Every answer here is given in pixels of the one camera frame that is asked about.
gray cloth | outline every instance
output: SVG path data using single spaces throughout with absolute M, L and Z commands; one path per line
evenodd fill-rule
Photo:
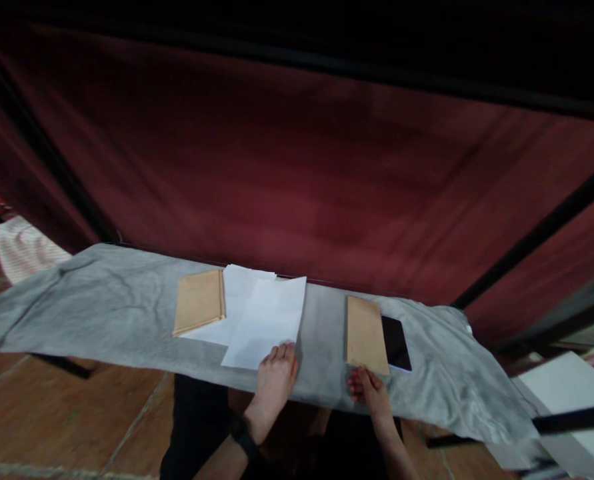
M 254 391 L 256 371 L 221 366 L 226 347 L 171 334 L 179 279 L 214 268 L 95 245 L 0 294 L 0 351 L 161 369 Z M 391 372 L 395 416 L 488 443 L 537 436 L 514 386 L 468 332 L 462 312 L 319 285 L 306 289 L 293 400 L 366 413 L 350 400 L 345 384 L 348 294 L 378 302 L 382 314 L 403 322 L 413 372 Z

wooden floor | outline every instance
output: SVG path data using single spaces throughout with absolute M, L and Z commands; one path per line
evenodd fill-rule
M 9 287 L 0 271 L 0 291 Z M 172 428 L 173 376 L 79 361 L 80 380 L 35 358 L 0 353 L 0 478 L 119 478 L 159 474 Z M 428 425 L 403 420 L 426 479 L 510 479 L 481 445 L 428 450 Z

smartphone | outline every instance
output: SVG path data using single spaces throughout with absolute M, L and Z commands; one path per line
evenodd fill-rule
M 403 324 L 396 319 L 381 316 L 383 325 L 383 339 L 385 340 L 385 352 L 388 356 L 388 364 L 394 368 L 412 372 L 412 364 L 408 355 L 408 346 L 405 343 Z

white paper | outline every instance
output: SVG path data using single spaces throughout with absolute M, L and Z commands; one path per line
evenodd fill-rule
M 262 270 L 251 270 L 238 265 L 228 265 L 223 270 L 223 296 L 225 318 L 190 330 L 180 338 L 203 340 L 219 345 L 230 345 L 230 338 L 243 316 L 245 304 L 255 287 L 257 279 L 274 280 L 277 275 Z
M 297 341 L 305 281 L 257 280 L 222 366 L 257 370 L 272 347 Z

red curtain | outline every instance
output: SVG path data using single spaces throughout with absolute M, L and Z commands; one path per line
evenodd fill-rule
M 79 252 L 99 241 L 2 110 L 0 196 L 70 253 Z
M 51 29 L 0 60 L 124 241 L 430 305 L 594 172 L 586 120 Z M 475 333 L 593 276 L 594 206 L 468 309 Z

